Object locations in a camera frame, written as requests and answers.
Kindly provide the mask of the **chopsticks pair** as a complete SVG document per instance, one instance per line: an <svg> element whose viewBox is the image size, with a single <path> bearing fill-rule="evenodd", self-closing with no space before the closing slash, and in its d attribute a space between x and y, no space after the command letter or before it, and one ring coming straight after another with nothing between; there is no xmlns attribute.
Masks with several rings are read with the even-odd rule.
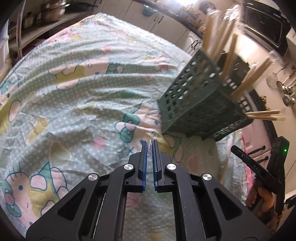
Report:
<svg viewBox="0 0 296 241"><path fill-rule="evenodd" d="M152 144L153 144L153 139L150 139L148 141L148 144L147 144L147 158L148 159L152 159Z"/></svg>

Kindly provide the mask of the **green plastic utensil basket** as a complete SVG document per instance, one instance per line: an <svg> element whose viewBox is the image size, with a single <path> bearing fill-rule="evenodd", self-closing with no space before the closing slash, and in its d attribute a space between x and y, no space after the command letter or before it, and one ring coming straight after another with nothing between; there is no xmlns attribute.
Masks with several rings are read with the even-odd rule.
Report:
<svg viewBox="0 0 296 241"><path fill-rule="evenodd" d="M250 125L246 98L231 100L233 88L222 83L219 67L198 50L158 100L162 133L181 133L219 141Z"/></svg>

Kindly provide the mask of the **steel ladle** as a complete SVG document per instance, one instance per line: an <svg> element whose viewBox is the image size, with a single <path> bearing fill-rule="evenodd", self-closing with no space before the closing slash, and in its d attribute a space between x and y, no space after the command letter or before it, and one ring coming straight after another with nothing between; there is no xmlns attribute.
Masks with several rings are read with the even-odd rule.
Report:
<svg viewBox="0 0 296 241"><path fill-rule="evenodd" d="M285 87L285 83L291 78L293 77L293 75L295 74L295 71L292 71L288 77L283 81L277 81L276 82L276 87L278 88L278 90L284 90L284 87Z"/></svg>

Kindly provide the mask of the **cartoon print tablecloth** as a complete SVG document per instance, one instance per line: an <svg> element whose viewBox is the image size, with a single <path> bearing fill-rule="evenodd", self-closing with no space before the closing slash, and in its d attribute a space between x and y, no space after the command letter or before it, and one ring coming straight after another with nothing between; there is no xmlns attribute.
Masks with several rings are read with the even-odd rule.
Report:
<svg viewBox="0 0 296 241"><path fill-rule="evenodd" d="M189 173L220 179L240 131L219 142L161 133L158 99L190 56L106 14L38 45L1 83L1 208L27 229L90 173L127 163L142 142Z"/></svg>

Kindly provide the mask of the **metal mesh strainer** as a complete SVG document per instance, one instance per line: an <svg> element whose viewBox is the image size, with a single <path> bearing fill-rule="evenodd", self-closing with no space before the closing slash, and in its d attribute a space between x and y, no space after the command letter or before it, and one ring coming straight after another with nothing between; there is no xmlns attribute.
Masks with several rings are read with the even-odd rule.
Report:
<svg viewBox="0 0 296 241"><path fill-rule="evenodd" d="M278 81L278 74L287 68L288 64L285 64L278 72L273 72L267 79L266 83L271 88L276 88L276 83Z"/></svg>

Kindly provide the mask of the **black range hood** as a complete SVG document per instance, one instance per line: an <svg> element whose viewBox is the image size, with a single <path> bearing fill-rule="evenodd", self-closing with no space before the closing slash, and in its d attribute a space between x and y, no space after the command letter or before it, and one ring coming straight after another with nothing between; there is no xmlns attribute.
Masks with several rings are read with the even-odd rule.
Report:
<svg viewBox="0 0 296 241"><path fill-rule="evenodd" d="M286 36L291 29L281 12L259 1L243 1L241 22L244 32L269 51L285 57L288 50Z"/></svg>

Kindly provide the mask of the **blue hanging bin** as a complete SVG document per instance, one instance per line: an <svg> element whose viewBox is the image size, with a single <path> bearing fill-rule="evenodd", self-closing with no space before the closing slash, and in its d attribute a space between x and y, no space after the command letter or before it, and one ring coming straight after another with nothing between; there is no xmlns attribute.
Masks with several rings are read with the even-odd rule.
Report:
<svg viewBox="0 0 296 241"><path fill-rule="evenodd" d="M150 6L144 5L142 9L142 14L146 17L151 17L153 14L157 12L156 9L151 8Z"/></svg>

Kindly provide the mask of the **black frying pan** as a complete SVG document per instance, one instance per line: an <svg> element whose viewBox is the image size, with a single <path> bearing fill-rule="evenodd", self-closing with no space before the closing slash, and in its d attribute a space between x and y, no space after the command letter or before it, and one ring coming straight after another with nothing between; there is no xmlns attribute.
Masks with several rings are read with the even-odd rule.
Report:
<svg viewBox="0 0 296 241"><path fill-rule="evenodd" d="M90 7L98 7L97 5L94 4L90 4L90 3L85 3L85 2L77 2L77 1L73 1L72 3L70 3L70 6L75 6L75 7L79 7L79 8L90 8Z"/></svg>

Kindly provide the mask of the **stacked steel pots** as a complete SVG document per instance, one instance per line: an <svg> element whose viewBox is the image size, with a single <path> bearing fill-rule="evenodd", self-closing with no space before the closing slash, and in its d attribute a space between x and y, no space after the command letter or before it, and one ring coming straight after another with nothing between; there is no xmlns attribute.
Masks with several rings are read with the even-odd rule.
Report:
<svg viewBox="0 0 296 241"><path fill-rule="evenodd" d="M41 20L50 24L59 21L70 4L67 1L47 1L41 5Z"/></svg>

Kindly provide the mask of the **small wall fan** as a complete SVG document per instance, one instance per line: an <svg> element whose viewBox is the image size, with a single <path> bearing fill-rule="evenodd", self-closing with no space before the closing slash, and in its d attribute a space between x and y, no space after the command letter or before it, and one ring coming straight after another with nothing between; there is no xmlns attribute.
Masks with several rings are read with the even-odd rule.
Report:
<svg viewBox="0 0 296 241"><path fill-rule="evenodd" d="M208 10L215 10L215 5L210 1L203 1L199 5L199 11L203 12L205 15L207 14Z"/></svg>

